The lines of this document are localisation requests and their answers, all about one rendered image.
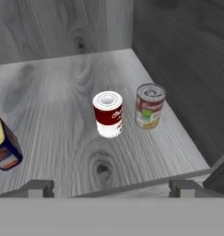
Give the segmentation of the yellow-lidded dark blue box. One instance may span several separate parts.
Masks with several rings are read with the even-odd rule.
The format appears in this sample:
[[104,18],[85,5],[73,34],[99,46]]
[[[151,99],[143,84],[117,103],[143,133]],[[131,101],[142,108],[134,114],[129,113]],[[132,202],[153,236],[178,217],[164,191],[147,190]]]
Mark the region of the yellow-lidded dark blue box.
[[22,159],[23,156],[17,137],[0,118],[0,170],[11,170]]

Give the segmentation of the can with vegetable label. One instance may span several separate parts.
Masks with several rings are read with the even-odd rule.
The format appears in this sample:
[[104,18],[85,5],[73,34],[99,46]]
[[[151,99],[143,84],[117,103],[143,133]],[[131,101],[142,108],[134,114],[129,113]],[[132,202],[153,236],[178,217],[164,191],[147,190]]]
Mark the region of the can with vegetable label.
[[159,124],[162,107],[166,98],[163,86],[147,83],[136,91],[136,125],[143,129],[153,129]]

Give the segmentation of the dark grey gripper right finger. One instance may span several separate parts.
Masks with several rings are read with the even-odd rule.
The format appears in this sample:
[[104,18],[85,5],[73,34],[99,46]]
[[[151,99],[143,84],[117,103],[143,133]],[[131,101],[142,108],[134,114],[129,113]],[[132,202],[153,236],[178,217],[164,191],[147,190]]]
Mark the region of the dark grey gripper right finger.
[[224,198],[212,190],[207,190],[193,180],[171,180],[169,182],[169,197],[177,198]]

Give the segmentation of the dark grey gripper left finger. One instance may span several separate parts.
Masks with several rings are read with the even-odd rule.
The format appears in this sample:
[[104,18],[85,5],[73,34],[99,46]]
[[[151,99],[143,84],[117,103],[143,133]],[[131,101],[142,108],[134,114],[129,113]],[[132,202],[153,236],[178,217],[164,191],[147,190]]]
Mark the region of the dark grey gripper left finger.
[[53,180],[30,180],[17,190],[0,194],[5,198],[54,198]]

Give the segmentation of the red and white can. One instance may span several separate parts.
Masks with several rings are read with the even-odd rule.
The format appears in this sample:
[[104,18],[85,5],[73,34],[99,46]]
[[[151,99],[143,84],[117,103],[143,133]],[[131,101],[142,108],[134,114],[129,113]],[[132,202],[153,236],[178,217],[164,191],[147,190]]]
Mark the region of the red and white can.
[[92,100],[98,132],[106,138],[122,133],[123,98],[115,91],[103,91]]

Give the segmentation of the grey cabinet door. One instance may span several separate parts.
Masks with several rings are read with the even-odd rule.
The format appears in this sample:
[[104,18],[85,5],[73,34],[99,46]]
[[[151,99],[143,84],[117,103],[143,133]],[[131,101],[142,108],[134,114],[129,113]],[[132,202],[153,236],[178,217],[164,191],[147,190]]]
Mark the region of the grey cabinet door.
[[205,179],[203,186],[224,195],[224,155],[212,166],[212,173]]

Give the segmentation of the grey wood cabinet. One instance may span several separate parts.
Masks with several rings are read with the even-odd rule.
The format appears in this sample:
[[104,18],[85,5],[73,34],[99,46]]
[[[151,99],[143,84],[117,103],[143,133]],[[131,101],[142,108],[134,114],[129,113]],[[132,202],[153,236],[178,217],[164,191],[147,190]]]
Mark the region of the grey wood cabinet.
[[[136,91],[163,86],[159,124],[136,125]],[[122,133],[92,104],[123,98]],[[224,155],[224,0],[0,0],[0,115],[22,163],[0,194],[53,180],[59,197],[205,174]]]

